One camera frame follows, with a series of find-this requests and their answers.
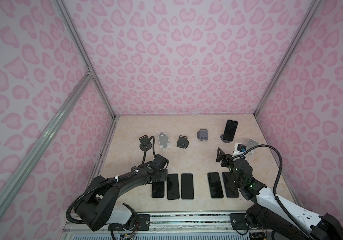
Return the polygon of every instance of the white robotic arm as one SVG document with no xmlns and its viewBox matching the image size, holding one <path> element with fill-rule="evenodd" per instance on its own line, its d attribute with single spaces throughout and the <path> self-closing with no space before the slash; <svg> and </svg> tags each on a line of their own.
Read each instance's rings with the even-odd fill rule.
<svg viewBox="0 0 343 240">
<path fill-rule="evenodd" d="M 258 147 L 269 147 L 278 155 L 280 165 L 273 190 L 253 177 L 253 169 L 245 160 L 246 154 Z M 216 161 L 229 169 L 241 195 L 255 203 L 246 211 L 250 221 L 264 227 L 269 226 L 289 239 L 343 239 L 343 228 L 335 217 L 329 214 L 321 216 L 276 193 L 282 171 L 282 158 L 277 149 L 262 144 L 246 150 L 246 146 L 239 143 L 236 143 L 235 148 L 232 155 L 225 154 L 218 148 Z"/>
</svg>

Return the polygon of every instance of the black smartphone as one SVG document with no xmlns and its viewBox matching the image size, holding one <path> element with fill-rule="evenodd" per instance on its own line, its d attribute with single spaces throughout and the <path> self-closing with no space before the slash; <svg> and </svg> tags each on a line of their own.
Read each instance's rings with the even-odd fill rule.
<svg viewBox="0 0 343 240">
<path fill-rule="evenodd" d="M 154 182 L 151 186 L 152 198 L 163 198 L 165 196 L 165 182 Z"/>
<path fill-rule="evenodd" d="M 168 174 L 166 182 L 168 200 L 180 199 L 180 187 L 178 186 L 178 174 Z"/>
<path fill-rule="evenodd" d="M 194 199 L 193 174 L 181 174 L 181 198 Z"/>
<path fill-rule="evenodd" d="M 222 180 L 227 197 L 240 197 L 233 177 L 230 176 L 230 172 L 222 172 Z"/>
<path fill-rule="evenodd" d="M 227 141 L 233 141 L 234 134 L 236 134 L 238 122 L 233 120 L 228 120 L 226 122 L 225 131 L 223 132 L 222 138 Z"/>
<path fill-rule="evenodd" d="M 209 189 L 212 198 L 223 198 L 220 174 L 217 172 L 208 173 Z"/>
</svg>

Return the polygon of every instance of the black robotic arm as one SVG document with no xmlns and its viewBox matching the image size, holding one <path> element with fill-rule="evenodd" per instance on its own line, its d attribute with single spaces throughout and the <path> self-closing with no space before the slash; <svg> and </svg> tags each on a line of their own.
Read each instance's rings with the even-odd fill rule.
<svg viewBox="0 0 343 240">
<path fill-rule="evenodd" d="M 68 221 L 71 223 L 87 224 L 92 231 L 97 231 L 110 219 L 119 196 L 137 186 L 151 182 L 165 182 L 167 180 L 167 168 L 164 167 L 168 164 L 169 160 L 160 154 L 154 153 L 154 137 L 151 137 L 148 143 L 150 143 L 151 139 L 153 139 L 153 161 L 144 163 L 146 157 L 145 150 L 142 163 L 137 167 L 133 167 L 131 172 L 107 179 L 103 176 L 94 178 L 85 192 L 68 207 L 66 211 Z M 135 223 L 136 212 L 130 206 L 124 205 L 131 210 L 131 214 L 129 214 L 128 218 L 124 217 L 125 223 L 119 225 L 124 229 L 131 229 Z M 81 220 L 74 219 L 71 216 L 72 209 L 74 209 L 74 212 Z"/>
</svg>

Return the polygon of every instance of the aluminum frame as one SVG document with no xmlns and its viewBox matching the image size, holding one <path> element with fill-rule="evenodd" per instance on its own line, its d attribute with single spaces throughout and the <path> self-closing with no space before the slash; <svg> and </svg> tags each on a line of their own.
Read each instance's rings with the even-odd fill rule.
<svg viewBox="0 0 343 240">
<path fill-rule="evenodd" d="M 245 211 L 202 211 L 202 212 L 139 212 L 150 215 L 149 231 L 141 233 L 194 233 L 194 232 L 235 232 L 230 222 L 231 213 L 245 213 Z M 86 224 L 66 223 L 62 232 L 62 239 L 68 239 L 75 234 L 106 233 L 108 224 L 93 232 Z"/>
<path fill-rule="evenodd" d="M 113 139 L 114 130 L 116 128 L 116 124 L 118 121 L 118 117 L 116 119 L 112 119 L 108 132 L 103 140 L 102 147 L 100 153 L 95 161 L 92 173 L 90 174 L 89 180 L 87 181 L 87 186 L 90 185 L 91 181 L 98 176 L 101 168 L 103 167 L 103 163 L 105 162 L 107 151 L 110 147 L 111 140 Z"/>
<path fill-rule="evenodd" d="M 308 10 L 305 13 L 304 18 L 302 19 L 302 22 L 300 23 L 296 33 L 294 34 L 294 37 L 292 41 L 290 42 L 290 45 L 288 49 L 286 50 L 284 57 L 282 58 L 280 64 L 278 65 L 276 71 L 273 74 L 273 77 L 266 88 L 264 94 L 262 95 L 260 103 L 258 103 L 258 106 L 254 112 L 254 116 L 257 118 L 258 115 L 261 113 L 265 103 L 267 102 L 270 93 L 273 91 L 273 88 L 275 84 L 280 79 L 282 71 L 285 69 L 286 65 L 288 64 L 291 56 L 293 55 L 294 51 L 296 50 L 297 46 L 299 45 L 299 42 L 301 41 L 302 37 L 304 36 L 305 32 L 309 28 L 310 24 L 312 23 L 316 13 L 320 9 L 320 5 L 324 0 L 313 0 L 310 3 L 310 6 Z"/>
<path fill-rule="evenodd" d="M 0 219 L 9 208 L 9 205 L 18 194 L 22 185 L 33 171 L 37 162 L 41 159 L 47 147 L 61 128 L 70 112 L 73 110 L 78 99 L 82 96 L 89 83 L 95 79 L 93 74 L 85 74 L 68 99 L 63 103 L 58 113 L 46 127 L 41 137 L 35 142 L 30 152 L 24 157 L 17 170 L 11 175 L 6 185 L 0 191 Z"/>
<path fill-rule="evenodd" d="M 115 118 L 115 114 L 113 109 L 111 108 L 111 105 L 109 103 L 109 100 L 105 94 L 105 91 L 102 88 L 101 82 L 98 79 L 97 75 L 95 74 L 95 70 L 93 68 L 93 65 L 91 64 L 91 61 L 89 59 L 89 56 L 86 53 L 85 47 L 82 44 L 81 38 L 77 32 L 77 29 L 74 26 L 73 20 L 70 16 L 70 13 L 66 7 L 66 4 L 63 2 L 63 0 L 52 0 L 54 5 L 56 6 L 57 12 L 59 13 L 59 16 L 62 18 L 66 29 L 68 30 L 70 37 L 72 38 L 75 47 L 77 48 L 82 61 L 85 65 L 85 67 L 88 69 L 88 73 L 95 75 L 95 78 L 93 79 L 93 82 L 95 83 L 97 87 L 98 94 L 100 95 L 103 104 L 105 105 L 106 109 L 108 110 L 110 116 L 112 119 Z"/>
</svg>

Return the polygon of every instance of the robotic arm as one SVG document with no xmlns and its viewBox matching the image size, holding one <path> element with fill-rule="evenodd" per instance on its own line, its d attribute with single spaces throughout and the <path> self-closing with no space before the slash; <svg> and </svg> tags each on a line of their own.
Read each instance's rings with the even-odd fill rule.
<svg viewBox="0 0 343 240">
<path fill-rule="evenodd" d="M 153 139 L 153 161 L 145 162 L 146 150 Z M 103 176 L 94 178 L 85 192 L 74 200 L 66 211 L 66 218 L 71 223 L 87 224 L 92 231 L 97 231 L 106 223 L 121 226 L 130 230 L 134 227 L 136 212 L 127 204 L 115 207 L 119 196 L 127 191 L 150 182 L 165 182 L 167 180 L 167 165 L 169 160 L 154 153 L 154 137 L 150 137 L 146 146 L 142 164 L 133 167 L 131 172 L 121 176 L 105 179 Z M 72 209 L 82 219 L 74 219 L 70 214 Z"/>
<path fill-rule="evenodd" d="M 144 163 L 151 139 L 153 139 L 154 159 Z M 253 177 L 253 169 L 245 159 L 245 155 L 257 147 L 271 148 L 280 160 L 273 190 Z M 216 161 L 221 162 L 222 167 L 229 169 L 242 196 L 254 202 L 254 205 L 246 210 L 246 221 L 250 228 L 264 226 L 291 240 L 343 240 L 343 228 L 335 217 L 329 214 L 320 216 L 276 193 L 282 171 L 282 158 L 274 147 L 262 144 L 246 151 L 245 145 L 238 144 L 232 155 L 218 148 Z M 105 179 L 102 176 L 94 178 L 85 192 L 69 206 L 66 218 L 72 223 L 87 224 L 92 231 L 97 231 L 106 223 L 113 227 L 133 229 L 136 212 L 127 204 L 115 206 L 117 198 L 137 186 L 151 182 L 165 182 L 168 162 L 169 160 L 160 154 L 154 153 L 154 137 L 150 137 L 143 161 L 138 167 L 133 167 L 131 172 L 114 178 Z M 72 209 L 81 220 L 74 219 L 70 215 Z"/>
<path fill-rule="evenodd" d="M 280 160 L 273 191 L 253 177 L 253 169 L 245 160 L 245 155 L 257 147 L 269 147 L 277 153 Z M 320 216 L 276 193 L 282 171 L 282 158 L 274 147 L 262 144 L 246 151 L 245 145 L 238 144 L 233 155 L 225 154 L 218 148 L 216 161 L 229 169 L 241 195 L 255 203 L 246 211 L 249 226 L 264 226 L 292 240 L 343 240 L 343 228 L 335 217 L 329 214 Z"/>
</svg>

